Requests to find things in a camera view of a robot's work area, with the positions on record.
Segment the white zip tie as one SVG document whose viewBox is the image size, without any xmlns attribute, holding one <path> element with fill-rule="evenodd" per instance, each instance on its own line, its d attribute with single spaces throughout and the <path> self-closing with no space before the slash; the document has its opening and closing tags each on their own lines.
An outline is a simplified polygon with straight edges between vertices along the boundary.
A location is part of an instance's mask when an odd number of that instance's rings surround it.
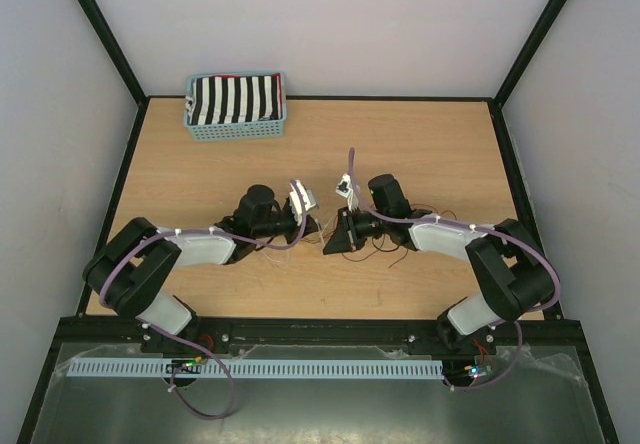
<svg viewBox="0 0 640 444">
<path fill-rule="evenodd" d="M 332 222 L 331 219 L 329 219 L 327 222 L 322 223 L 319 219 L 315 218 L 314 219 L 317 227 L 318 227 L 318 240 L 319 243 L 324 246 L 325 242 L 326 242 L 326 233 L 327 233 L 327 229 L 330 227 L 330 224 Z"/>
</svg>

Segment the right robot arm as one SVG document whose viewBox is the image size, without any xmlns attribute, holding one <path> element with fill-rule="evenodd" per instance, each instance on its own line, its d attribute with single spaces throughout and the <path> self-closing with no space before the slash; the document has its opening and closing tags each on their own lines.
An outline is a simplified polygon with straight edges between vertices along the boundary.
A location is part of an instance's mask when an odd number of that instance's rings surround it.
<svg viewBox="0 0 640 444">
<path fill-rule="evenodd" d="M 388 237 L 409 251 L 439 253 L 468 263 L 479 291 L 438 317 L 437 340 L 445 351 L 458 353 L 481 328 L 515 322 L 556 297 L 558 275 L 520 222 L 506 219 L 496 226 L 476 226 L 415 209 L 391 174 L 371 179 L 368 188 L 371 210 L 359 207 L 351 176 L 342 176 L 336 193 L 347 205 L 338 210 L 336 229 L 323 253 L 355 252 L 369 239 Z"/>
</svg>

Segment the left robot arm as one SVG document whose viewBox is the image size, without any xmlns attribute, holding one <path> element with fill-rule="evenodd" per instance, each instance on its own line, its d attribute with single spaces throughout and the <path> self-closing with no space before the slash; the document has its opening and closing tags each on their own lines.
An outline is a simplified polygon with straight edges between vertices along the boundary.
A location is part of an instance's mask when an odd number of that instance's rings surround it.
<svg viewBox="0 0 640 444">
<path fill-rule="evenodd" d="M 129 221 L 83 271 L 100 304 L 120 317 L 164 331 L 177 351 L 194 348 L 200 337 L 195 312 L 162 288 L 169 274 L 196 265 L 232 265 L 265 248 L 285 251 L 318 230 L 310 217 L 312 191 L 291 183 L 283 205 L 273 190 L 253 185 L 230 216 L 198 229 L 164 228 L 138 217 Z"/>
</svg>

